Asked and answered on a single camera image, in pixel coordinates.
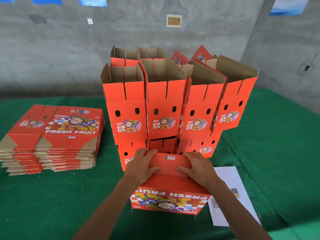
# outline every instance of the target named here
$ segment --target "barcode label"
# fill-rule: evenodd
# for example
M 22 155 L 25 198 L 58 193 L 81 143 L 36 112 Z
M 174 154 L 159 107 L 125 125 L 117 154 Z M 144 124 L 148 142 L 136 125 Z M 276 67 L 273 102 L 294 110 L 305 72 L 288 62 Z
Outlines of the barcode label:
M 165 159 L 170 159 L 170 160 L 175 160 L 176 157 L 175 156 L 164 156 Z

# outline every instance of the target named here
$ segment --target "gray wall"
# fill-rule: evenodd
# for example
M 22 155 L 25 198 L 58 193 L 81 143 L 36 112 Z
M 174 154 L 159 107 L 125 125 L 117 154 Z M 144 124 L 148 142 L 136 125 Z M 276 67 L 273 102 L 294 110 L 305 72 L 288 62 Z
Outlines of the gray wall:
M 99 76 L 113 44 L 188 57 L 203 44 L 240 60 L 263 2 L 107 0 L 103 8 L 15 1 L 0 4 L 0 99 L 102 95 Z M 166 28 L 166 14 L 182 14 L 182 28 Z
M 320 0 L 297 17 L 269 16 L 273 3 L 264 1 L 241 61 L 259 70 L 256 87 L 320 114 Z

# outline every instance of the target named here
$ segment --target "white paper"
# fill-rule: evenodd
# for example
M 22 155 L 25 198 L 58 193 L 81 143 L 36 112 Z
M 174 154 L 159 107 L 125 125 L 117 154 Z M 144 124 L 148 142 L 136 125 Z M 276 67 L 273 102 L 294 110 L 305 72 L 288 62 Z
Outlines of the white paper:
M 229 189 L 235 194 L 240 203 L 250 212 L 250 214 L 261 225 L 259 218 L 252 206 L 250 198 L 246 192 L 245 187 L 241 181 L 236 167 L 215 167 L 217 175 L 226 183 Z M 214 198 L 211 196 L 208 200 L 210 215 L 214 226 L 228 227 L 229 224 L 226 218 L 223 216 L 222 211 L 216 204 Z
M 272 16 L 301 15 L 308 0 L 275 0 L 271 9 Z

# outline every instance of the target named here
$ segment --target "white label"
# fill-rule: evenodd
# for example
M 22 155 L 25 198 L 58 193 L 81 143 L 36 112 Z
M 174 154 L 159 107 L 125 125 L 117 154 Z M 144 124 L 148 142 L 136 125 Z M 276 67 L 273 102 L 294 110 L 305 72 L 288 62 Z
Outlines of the white label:
M 164 159 L 170 159 L 170 160 L 175 160 L 175 156 L 164 156 Z
M 93 24 L 94 23 L 92 18 L 87 18 L 87 20 L 88 20 L 88 24 Z

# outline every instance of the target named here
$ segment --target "qr code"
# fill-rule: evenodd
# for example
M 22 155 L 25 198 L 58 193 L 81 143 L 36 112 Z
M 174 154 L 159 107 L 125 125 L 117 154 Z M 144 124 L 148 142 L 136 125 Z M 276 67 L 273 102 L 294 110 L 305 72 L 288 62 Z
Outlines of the qr code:
M 211 198 L 211 204 L 212 204 L 213 208 L 219 208 L 220 209 L 220 207 L 218 206 L 218 203 L 216 202 L 216 200 L 214 198 Z

